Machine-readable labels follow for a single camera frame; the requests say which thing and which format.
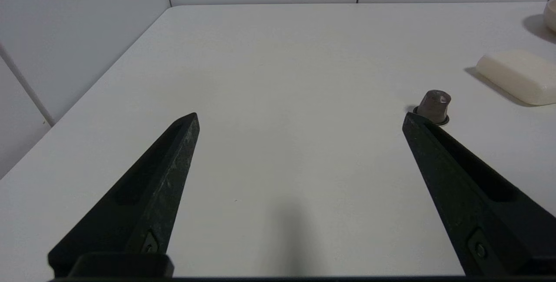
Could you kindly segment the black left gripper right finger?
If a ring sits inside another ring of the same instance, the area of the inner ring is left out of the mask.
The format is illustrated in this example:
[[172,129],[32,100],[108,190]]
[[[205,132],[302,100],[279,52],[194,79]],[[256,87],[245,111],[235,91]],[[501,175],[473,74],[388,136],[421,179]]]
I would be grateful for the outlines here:
[[467,276],[555,276],[551,213],[428,119],[402,131]]

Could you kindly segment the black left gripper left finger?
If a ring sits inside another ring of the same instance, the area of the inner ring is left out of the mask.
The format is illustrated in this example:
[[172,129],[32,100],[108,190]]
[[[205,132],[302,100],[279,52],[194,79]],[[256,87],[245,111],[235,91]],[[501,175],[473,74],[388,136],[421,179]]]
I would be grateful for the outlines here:
[[50,250],[54,276],[172,276],[166,252],[199,133],[196,113],[175,120]]

